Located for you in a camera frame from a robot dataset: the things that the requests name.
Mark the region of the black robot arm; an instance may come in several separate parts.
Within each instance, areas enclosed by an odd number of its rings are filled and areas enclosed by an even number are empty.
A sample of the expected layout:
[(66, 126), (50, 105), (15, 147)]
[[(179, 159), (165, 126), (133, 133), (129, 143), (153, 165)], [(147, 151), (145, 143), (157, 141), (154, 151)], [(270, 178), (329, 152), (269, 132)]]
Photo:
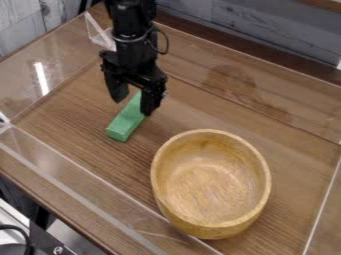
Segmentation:
[(129, 85), (142, 91), (141, 112), (149, 116), (161, 106), (166, 92), (167, 75), (158, 66), (158, 55), (169, 50), (158, 49), (155, 26), (155, 0), (105, 0), (113, 19), (111, 36), (117, 50), (103, 50), (99, 56), (105, 80), (113, 100), (119, 103), (127, 96)]

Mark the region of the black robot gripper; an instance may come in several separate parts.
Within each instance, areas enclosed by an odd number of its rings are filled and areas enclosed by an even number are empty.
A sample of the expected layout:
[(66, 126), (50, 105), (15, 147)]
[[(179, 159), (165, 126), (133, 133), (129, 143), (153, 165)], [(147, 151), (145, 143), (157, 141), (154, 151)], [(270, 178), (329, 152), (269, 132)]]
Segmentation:
[(147, 33), (141, 38), (115, 40), (117, 50), (103, 50), (101, 69), (113, 100), (119, 103), (130, 93), (129, 83), (142, 91), (141, 112), (149, 116), (161, 106), (165, 97), (167, 75), (157, 64), (158, 34)]

